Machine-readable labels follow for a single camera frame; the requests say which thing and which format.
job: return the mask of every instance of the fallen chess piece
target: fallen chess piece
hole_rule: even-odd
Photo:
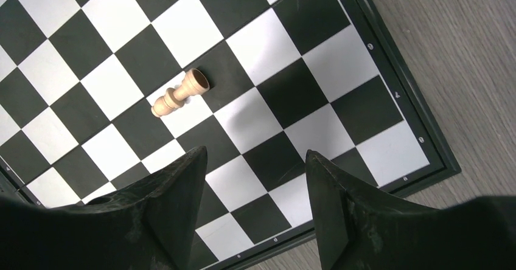
[[[168,88],[164,96],[159,97],[152,106],[152,114],[161,117],[172,113],[184,105],[184,99],[193,95],[202,95],[209,90],[208,80],[198,69],[192,68],[184,76],[177,89]]]

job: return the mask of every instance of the chessboard border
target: chessboard border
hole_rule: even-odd
[[[407,119],[407,122],[409,124],[414,121],[422,123],[425,129],[425,134],[430,138],[430,143],[433,144],[434,150],[438,152],[437,157],[442,163],[442,167],[437,170],[435,170],[434,167],[429,166],[428,170],[420,170],[417,172],[415,178],[411,178],[409,181],[400,182],[400,180],[398,180],[382,187],[382,190],[386,190],[393,195],[403,198],[460,173],[461,168],[373,1],[354,1],[358,4],[361,15],[364,17],[365,23],[368,25],[364,27],[372,29],[372,35],[375,37],[376,42],[379,43],[379,48],[376,48],[376,46],[375,48],[382,51],[384,56],[386,56],[388,61],[390,61],[391,69],[393,69],[396,74],[404,93],[408,96],[410,105],[417,113],[416,116],[419,119]],[[363,36],[360,28],[363,24],[353,20],[353,25],[357,27],[358,33]],[[30,192],[30,190],[27,189],[25,184],[20,184],[19,178],[17,178],[16,174],[9,169],[8,165],[1,157],[0,173],[6,176],[15,188],[18,188],[16,192],[18,195],[23,196],[30,203],[42,206],[39,200]],[[252,247],[246,251],[246,254],[249,254],[248,257],[246,257],[247,255],[244,254],[244,252],[242,253],[244,258],[232,257],[225,261],[218,262],[217,264],[208,267],[208,269],[245,269],[289,249],[295,248],[296,246],[306,243],[314,238],[315,230],[313,228],[313,222],[310,221],[301,226],[295,227],[294,229],[290,229],[276,236],[274,239],[266,240],[261,244]]]

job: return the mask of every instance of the wooden chess piece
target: wooden chess piece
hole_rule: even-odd
[[[202,95],[209,90],[208,80],[202,72],[192,68],[184,76],[177,89],[168,88],[164,96],[159,97],[151,108],[152,114],[161,117],[172,113],[184,105],[184,99],[193,95]]]

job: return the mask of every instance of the gray wood grain surface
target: gray wood grain surface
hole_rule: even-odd
[[[407,199],[516,194],[516,0],[373,0],[463,172]],[[250,269],[321,269],[316,241]]]

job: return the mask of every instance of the chessboard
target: chessboard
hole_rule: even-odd
[[[252,263],[313,235],[308,149],[397,194],[458,171],[379,20],[370,0],[0,0],[1,165],[39,206],[84,205],[204,145],[190,266]],[[153,116],[191,68],[211,90]]]

